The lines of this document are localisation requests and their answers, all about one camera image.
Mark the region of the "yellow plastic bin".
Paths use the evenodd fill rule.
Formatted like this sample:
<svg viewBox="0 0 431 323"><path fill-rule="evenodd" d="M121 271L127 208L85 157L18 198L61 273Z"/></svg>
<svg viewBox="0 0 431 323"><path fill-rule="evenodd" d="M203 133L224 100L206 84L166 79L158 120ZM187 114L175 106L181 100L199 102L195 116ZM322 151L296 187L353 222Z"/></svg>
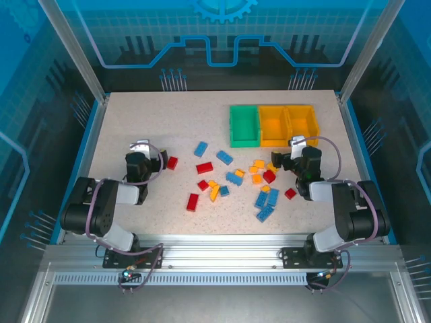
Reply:
<svg viewBox="0 0 431 323"><path fill-rule="evenodd" d="M262 147L285 147L288 145L289 121L285 106L258 106Z"/></svg>
<svg viewBox="0 0 431 323"><path fill-rule="evenodd" d="M312 105L286 105L283 112L282 130L284 131L285 146L296 136L316 137L320 135L320 128Z"/></svg>

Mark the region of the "green plastic bin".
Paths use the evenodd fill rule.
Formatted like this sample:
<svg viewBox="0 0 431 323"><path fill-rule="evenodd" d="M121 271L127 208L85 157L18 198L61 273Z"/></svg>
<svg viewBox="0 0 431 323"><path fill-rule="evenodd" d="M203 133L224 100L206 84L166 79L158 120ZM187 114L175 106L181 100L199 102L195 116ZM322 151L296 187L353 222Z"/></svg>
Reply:
<svg viewBox="0 0 431 323"><path fill-rule="evenodd" d="M230 146L259 147L261 128L257 106L230 107Z"/></svg>

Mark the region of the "blue table edge trim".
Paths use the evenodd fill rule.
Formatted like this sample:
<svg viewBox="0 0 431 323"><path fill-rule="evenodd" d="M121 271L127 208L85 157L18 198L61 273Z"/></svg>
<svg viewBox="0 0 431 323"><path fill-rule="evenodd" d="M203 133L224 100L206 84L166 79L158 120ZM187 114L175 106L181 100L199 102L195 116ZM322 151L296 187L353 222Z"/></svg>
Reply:
<svg viewBox="0 0 431 323"><path fill-rule="evenodd" d="M98 107L99 107L99 103L97 100L95 100L93 103L92 109L90 110L90 116L89 116L89 119L87 121L87 125L86 125L85 130L84 130L84 134L83 134L83 137L82 137L82 140L81 140L78 152L77 152L77 156L76 156L76 159L75 159L72 171L71 171L71 175L70 175L67 187L66 187L65 195L63 197L63 200L62 200L62 203L60 206L59 214L58 214L55 226L54 226L53 233L51 235L51 239L49 242L50 245L58 244L59 242L63 241L63 239L60 237L61 232L62 232L62 229L60 226L61 213L62 213L63 209L65 208L66 202L67 202L67 200L71 194L71 191L73 190L73 186L75 184L75 181L78 178L79 170L83 164L85 149L86 149L87 144L88 144L88 140L90 137L90 131L92 129L92 125L93 125L93 122L95 119L95 115L98 111Z"/></svg>
<svg viewBox="0 0 431 323"><path fill-rule="evenodd" d="M354 111L354 107L350 100L348 100L347 103L345 104L344 110L347 116L347 121L345 121L345 123L349 124L350 130L352 132L352 137L353 137L353 139L350 139L350 141L353 140L356 145L355 148L353 148L353 150L354 150L356 163L358 165L360 177L361 179L367 179L367 180L373 181L376 184L378 193L380 194L380 196L382 196L381 190L376 178L376 174L372 167L370 154L368 153L368 150L366 148L364 136L362 134L362 130L360 128L358 118Z"/></svg>

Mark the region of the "aluminium mounting beam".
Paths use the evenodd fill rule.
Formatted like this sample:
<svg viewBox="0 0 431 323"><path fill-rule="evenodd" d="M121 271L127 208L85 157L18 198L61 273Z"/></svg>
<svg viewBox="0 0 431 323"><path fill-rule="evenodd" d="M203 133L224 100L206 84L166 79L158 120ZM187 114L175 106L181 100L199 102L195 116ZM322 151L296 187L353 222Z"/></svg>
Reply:
<svg viewBox="0 0 431 323"><path fill-rule="evenodd" d="M142 234L143 246L164 245L164 272L280 272L277 254L283 247L301 248L304 234L174 235ZM102 261L85 236L67 234L61 245L46 247L40 271L98 272ZM355 273L395 272L406 268L401 248L373 240L348 249Z"/></svg>

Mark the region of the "grey metal sheet panel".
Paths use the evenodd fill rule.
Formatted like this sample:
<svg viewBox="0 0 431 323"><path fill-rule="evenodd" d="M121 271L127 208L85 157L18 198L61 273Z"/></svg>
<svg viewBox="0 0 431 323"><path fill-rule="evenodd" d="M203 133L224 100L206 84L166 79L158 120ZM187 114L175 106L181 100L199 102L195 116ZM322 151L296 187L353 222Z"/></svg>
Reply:
<svg viewBox="0 0 431 323"><path fill-rule="evenodd" d="M303 287L60 286L44 323L402 323L383 284L344 285L311 293Z"/></svg>

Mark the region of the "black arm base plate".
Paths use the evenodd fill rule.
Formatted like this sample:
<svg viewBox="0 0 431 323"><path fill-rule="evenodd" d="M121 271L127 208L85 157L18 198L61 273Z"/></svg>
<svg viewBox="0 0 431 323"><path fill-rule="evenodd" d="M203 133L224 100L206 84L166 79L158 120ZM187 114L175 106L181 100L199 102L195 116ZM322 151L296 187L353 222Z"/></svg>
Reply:
<svg viewBox="0 0 431 323"><path fill-rule="evenodd" d="M334 252L317 252L306 248L282 248L278 253L284 269L343 268L341 256Z"/></svg>
<svg viewBox="0 0 431 323"><path fill-rule="evenodd" d="M138 256L126 256L112 250L106 250L102 267L109 269L126 269L128 266L135 265L137 269L151 269L159 250L160 248L157 248Z"/></svg>

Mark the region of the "aluminium frame post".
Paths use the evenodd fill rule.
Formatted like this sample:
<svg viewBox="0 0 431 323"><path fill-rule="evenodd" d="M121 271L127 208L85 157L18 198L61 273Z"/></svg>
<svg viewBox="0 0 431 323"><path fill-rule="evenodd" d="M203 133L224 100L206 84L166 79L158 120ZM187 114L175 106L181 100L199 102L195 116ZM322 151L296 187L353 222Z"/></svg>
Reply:
<svg viewBox="0 0 431 323"><path fill-rule="evenodd" d="M99 104L105 104L106 94L102 85L98 81L89 60L56 0L38 0L38 3L55 29L57 36L61 39L63 46L75 63L75 66L89 87L92 95Z"/></svg>
<svg viewBox="0 0 431 323"><path fill-rule="evenodd" d="M349 100L404 3L405 0L388 0L340 91L339 103L341 105L346 104Z"/></svg>

